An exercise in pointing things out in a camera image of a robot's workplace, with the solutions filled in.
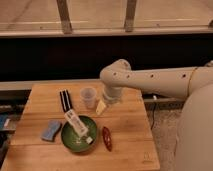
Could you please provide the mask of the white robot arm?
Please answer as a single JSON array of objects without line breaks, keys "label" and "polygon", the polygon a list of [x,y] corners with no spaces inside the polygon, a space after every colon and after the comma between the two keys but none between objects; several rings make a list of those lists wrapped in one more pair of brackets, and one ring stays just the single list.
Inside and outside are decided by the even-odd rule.
[{"label": "white robot arm", "polygon": [[183,99],[174,171],[213,171],[213,66],[132,70],[119,59],[103,68],[103,98],[115,103],[124,87]]}]

